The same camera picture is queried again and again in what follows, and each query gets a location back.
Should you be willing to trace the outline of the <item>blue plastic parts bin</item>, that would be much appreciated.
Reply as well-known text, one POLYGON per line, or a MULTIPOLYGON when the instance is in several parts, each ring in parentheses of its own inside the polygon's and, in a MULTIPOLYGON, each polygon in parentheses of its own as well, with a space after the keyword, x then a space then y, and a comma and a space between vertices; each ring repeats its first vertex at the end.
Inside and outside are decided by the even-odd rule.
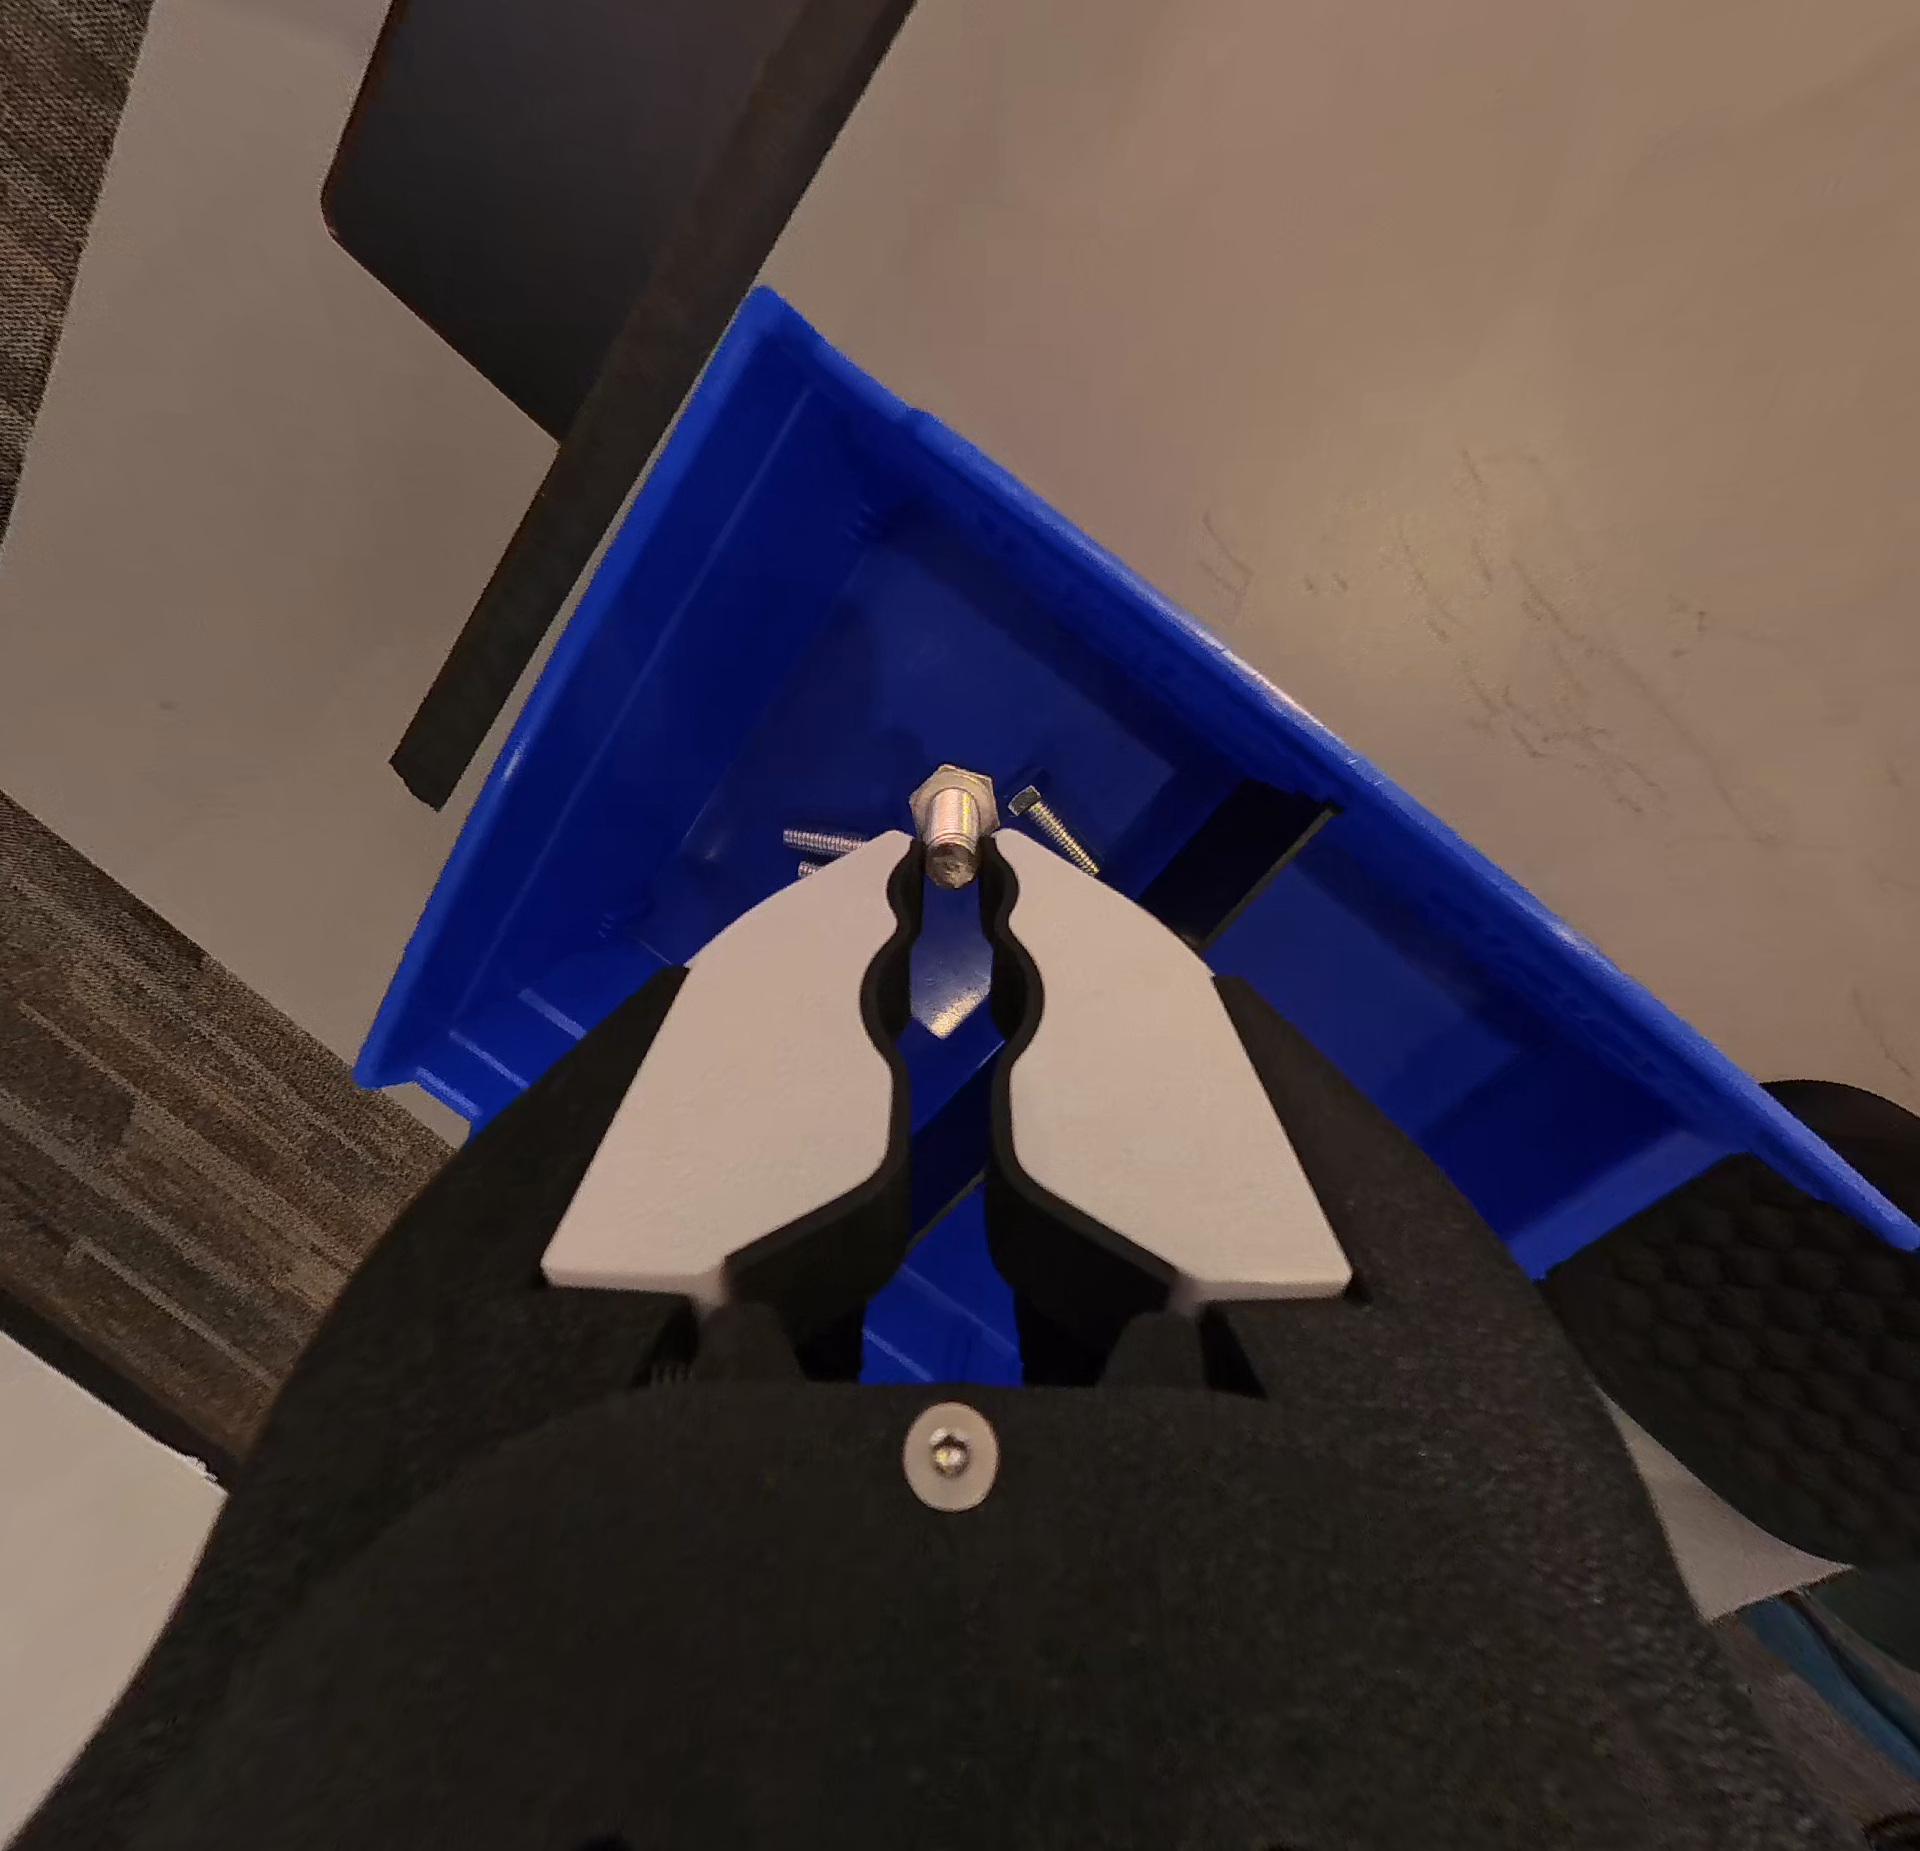
POLYGON ((1140 898, 1239 781, 1340 807, 1202 955, 1291 1023, 1529 1279, 1629 1203, 1553 1117, 1752 1155, 1916 1251, 1868 1132, 1769 1093, 1436 809, 949 426, 754 291, 461 824, 353 1076, 484 1125, 799 882, 783 828, 907 830, 942 763, 1035 785, 1140 898))

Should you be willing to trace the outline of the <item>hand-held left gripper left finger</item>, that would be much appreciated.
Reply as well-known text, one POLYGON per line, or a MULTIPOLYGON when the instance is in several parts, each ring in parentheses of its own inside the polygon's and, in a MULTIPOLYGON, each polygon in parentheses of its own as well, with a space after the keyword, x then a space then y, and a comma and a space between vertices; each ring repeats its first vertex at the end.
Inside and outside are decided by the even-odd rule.
POLYGON ((855 1384, 911 1239, 919 843, 867 840, 683 967, 540 1255, 550 1290, 765 1308, 801 1371, 855 1384))

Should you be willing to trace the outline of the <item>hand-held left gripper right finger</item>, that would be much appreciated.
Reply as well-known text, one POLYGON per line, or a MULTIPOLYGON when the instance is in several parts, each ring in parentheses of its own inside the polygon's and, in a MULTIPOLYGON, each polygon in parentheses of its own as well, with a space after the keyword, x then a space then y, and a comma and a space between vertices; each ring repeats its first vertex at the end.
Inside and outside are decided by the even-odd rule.
POLYGON ((983 1227, 1035 1384, 1094 1384, 1134 1320, 1329 1302, 1353 1264, 1241 1023, 1262 1002, 1021 832, 982 863, 992 948, 983 1227))

